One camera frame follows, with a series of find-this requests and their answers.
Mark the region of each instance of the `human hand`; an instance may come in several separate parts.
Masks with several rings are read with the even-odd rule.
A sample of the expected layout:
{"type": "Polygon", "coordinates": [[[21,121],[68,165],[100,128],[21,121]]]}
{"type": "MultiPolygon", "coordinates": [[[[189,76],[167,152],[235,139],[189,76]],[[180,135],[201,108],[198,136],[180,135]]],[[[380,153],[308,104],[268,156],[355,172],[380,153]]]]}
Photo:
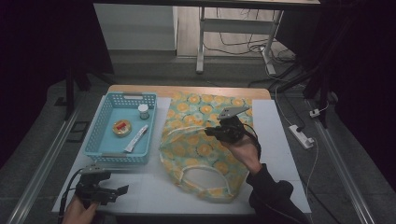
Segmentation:
{"type": "Polygon", "coordinates": [[[247,167],[252,175],[257,174],[262,168],[262,164],[258,158],[259,152],[253,141],[247,135],[244,135],[244,137],[236,143],[230,144],[221,142],[221,145],[227,147],[231,153],[233,153],[233,156],[247,167]]]}
{"type": "Polygon", "coordinates": [[[64,213],[63,224],[90,224],[95,215],[96,208],[99,203],[91,203],[86,209],[78,196],[74,195],[72,201],[67,205],[64,213]]]}

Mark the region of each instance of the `yellow patterned bag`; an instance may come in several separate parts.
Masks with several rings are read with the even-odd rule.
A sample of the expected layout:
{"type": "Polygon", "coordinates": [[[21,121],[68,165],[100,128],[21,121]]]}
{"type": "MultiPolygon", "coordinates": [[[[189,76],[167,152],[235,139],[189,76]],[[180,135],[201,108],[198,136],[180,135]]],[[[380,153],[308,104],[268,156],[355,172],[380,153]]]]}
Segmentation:
{"type": "Polygon", "coordinates": [[[172,181],[187,192],[216,203],[228,203],[238,194],[248,174],[246,167],[205,127],[219,126],[224,107],[247,106],[239,114],[242,123],[253,127],[251,100],[209,94],[179,92],[169,106],[160,146],[161,162],[172,181]],[[205,188],[186,177],[191,169],[212,171],[224,180],[222,187],[205,188]]]}

